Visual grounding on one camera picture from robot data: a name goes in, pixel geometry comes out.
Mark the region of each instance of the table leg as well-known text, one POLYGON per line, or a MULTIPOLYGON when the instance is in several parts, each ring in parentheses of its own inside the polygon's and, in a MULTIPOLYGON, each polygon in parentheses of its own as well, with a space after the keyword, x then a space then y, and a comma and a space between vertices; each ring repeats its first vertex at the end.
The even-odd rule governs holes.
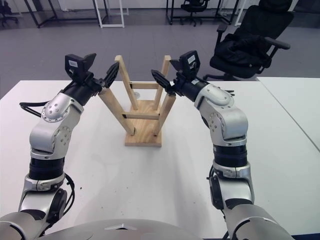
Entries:
POLYGON ((53 12, 54 18, 55 18, 55 19, 58 19, 58 16, 57 16, 56 10, 55 10, 54 6, 52 5, 51 0, 48 0, 48 1, 49 1, 49 4, 50 4, 50 7, 51 7, 51 9, 52 9, 52 12, 53 12))
POLYGON ((108 8, 107 8, 106 0, 103 0, 103 4, 104 4, 105 14, 108 16, 108 8))
POLYGON ((230 18, 230 24, 232 24, 232 21, 233 21, 233 19, 234 19, 234 17, 235 17, 236 11, 237 11, 237 9, 238 9, 239 1, 240 1, 240 0, 236 0, 236 1, 235 1, 235 5, 234 5, 233 11, 232 11, 231 18, 230 18))
POLYGON ((173 19, 174 19, 174 6, 175 6, 175 0, 172 0, 171 3, 171 16, 170 16, 170 25, 172 25, 173 23, 173 19))
POLYGON ((30 7, 30 5, 28 3, 28 0, 24 0, 24 2, 25 2, 26 7, 29 10, 29 13, 31 14, 31 17, 32 17, 35 25, 37 26, 37 28, 40 28, 39 22, 37 21, 36 16, 35 16, 34 12, 32 11, 32 9, 31 9, 31 7, 30 7))
POLYGON ((221 5, 221 0, 219 0, 218 7, 216 8, 215 17, 218 16, 218 13, 219 13, 219 10, 220 10, 220 5, 221 5))

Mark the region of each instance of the white table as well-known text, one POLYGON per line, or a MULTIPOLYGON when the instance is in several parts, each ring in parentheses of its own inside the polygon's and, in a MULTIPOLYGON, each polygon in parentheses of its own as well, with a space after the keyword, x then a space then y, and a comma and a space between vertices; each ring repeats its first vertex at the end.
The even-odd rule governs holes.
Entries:
MULTIPOLYGON (((29 171, 29 134, 39 120, 19 102, 49 100, 67 83, 20 81, 0 100, 1 216, 18 210, 29 171)), ((320 153, 262 83, 215 84, 235 90, 236 104, 248 117, 255 203, 292 235, 319 233, 320 153)), ((129 110, 122 82, 111 88, 129 110)), ((152 90, 138 92, 142 99, 154 96, 152 90)), ((187 98, 177 97, 164 124, 162 148, 125 147, 124 129, 98 97, 84 108, 64 166, 75 181, 75 204, 51 232, 102 219, 138 218, 173 224, 202 238, 223 236, 226 225, 211 204, 206 180, 213 159, 210 134, 187 98)))
POLYGON ((320 151, 320 78, 258 77, 320 151))

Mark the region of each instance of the silver robot arm segment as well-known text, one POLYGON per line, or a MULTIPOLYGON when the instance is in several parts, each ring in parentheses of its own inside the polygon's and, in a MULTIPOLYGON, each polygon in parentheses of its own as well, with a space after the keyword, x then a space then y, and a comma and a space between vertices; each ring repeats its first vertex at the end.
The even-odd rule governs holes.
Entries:
POLYGON ((158 71, 152 70, 152 75, 168 94, 194 102, 210 130, 214 159, 207 179, 212 204, 223 212, 230 239, 292 240, 263 208, 254 205, 246 148, 248 120, 235 106, 233 95, 197 77, 200 60, 196 51, 171 64, 177 70, 173 85, 158 71))
POLYGON ((0 219, 2 223, 7 223, 18 231, 24 239, 41 236, 64 215, 67 192, 60 188, 66 176, 63 163, 72 130, 83 111, 84 108, 76 100, 60 92, 44 106, 39 123, 31 131, 30 166, 33 169, 24 178, 18 212, 0 219), (49 173, 47 170, 52 170, 49 169, 51 160, 56 168, 60 168, 57 172, 59 176, 45 179, 44 175, 49 173), (32 161, 38 161, 38 166, 32 167, 32 161), (47 164, 47 167, 42 166, 41 169, 44 175, 37 169, 41 164, 47 164))
POLYGON ((65 56, 65 70, 72 82, 47 102, 41 113, 22 105, 27 103, 20 104, 27 112, 40 117, 40 121, 30 134, 31 161, 18 212, 0 218, 1 237, 11 240, 41 237, 71 208, 75 185, 64 173, 64 163, 72 131, 84 111, 83 106, 103 87, 109 88, 119 70, 119 63, 115 63, 104 79, 95 79, 88 71, 95 56, 95 53, 84 58, 73 54, 65 56), (67 192, 61 188, 65 178, 71 187, 68 200, 67 192))
POLYGON ((48 102, 42 110, 40 122, 30 134, 31 157, 41 160, 64 158, 72 130, 83 111, 81 104, 61 92, 48 102))

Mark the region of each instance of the robotic arm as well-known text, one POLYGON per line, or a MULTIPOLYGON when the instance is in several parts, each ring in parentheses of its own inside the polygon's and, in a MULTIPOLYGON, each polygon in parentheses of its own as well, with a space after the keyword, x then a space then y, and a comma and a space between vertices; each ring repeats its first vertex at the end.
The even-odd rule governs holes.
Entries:
MULTIPOLYGON (((33 104, 44 105, 41 113, 28 108, 32 104, 20 104, 23 109, 41 119, 30 134, 30 168, 24 179, 19 210, 0 218, 1 239, 36 239, 72 206, 75 197, 74 183, 63 170, 72 131, 80 120, 84 105, 102 88, 110 87, 119 69, 119 64, 115 63, 104 79, 95 79, 93 73, 88 71, 95 56, 65 56, 65 70, 72 82, 51 101, 42 105, 33 104), (61 188, 65 178, 72 189, 68 200, 67 192, 61 188)), ((152 70, 152 75, 168 94, 177 93, 194 102, 209 128, 214 160, 207 179, 212 204, 223 212, 230 239, 292 240, 286 230, 263 208, 254 205, 246 149, 248 120, 235 106, 231 91, 224 91, 197 77, 200 60, 196 51, 187 52, 179 60, 172 60, 171 64, 177 70, 174 85, 158 71, 152 70)), ((71 237, 69 233, 81 232, 83 228, 88 230, 86 234, 90 232, 88 236, 84 236, 86 239, 92 236, 92 239, 101 239, 101 236, 108 235, 120 240, 128 239, 128 234, 131 234, 132 239, 147 239, 144 233, 162 236, 164 232, 172 236, 167 239, 196 239, 183 233, 181 229, 164 223, 132 219, 88 223, 57 232, 57 235, 48 236, 47 239, 61 239, 61 236, 64 239, 76 239, 78 235, 71 237), (121 229, 128 232, 117 232, 114 235, 113 230, 121 229)))
POLYGON ((177 70, 174 85, 160 72, 151 73, 168 94, 177 93, 194 102, 210 130, 214 160, 207 179, 212 204, 223 212, 230 239, 292 240, 263 208, 254 205, 246 148, 248 120, 235 106, 233 95, 197 77, 200 60, 196 51, 171 64, 177 70))
POLYGON ((74 183, 64 173, 72 131, 80 120, 84 105, 102 88, 109 88, 119 70, 117 62, 104 79, 94 78, 88 70, 95 57, 95 53, 84 58, 73 54, 65 56, 65 70, 72 82, 48 101, 40 114, 28 108, 28 103, 20 104, 40 117, 40 121, 30 134, 31 161, 29 173, 24 178, 19 210, 0 219, 0 230, 6 229, 1 231, 3 239, 29 240, 41 236, 73 204, 74 183), (61 188, 65 178, 72 189, 68 200, 67 192, 61 188))

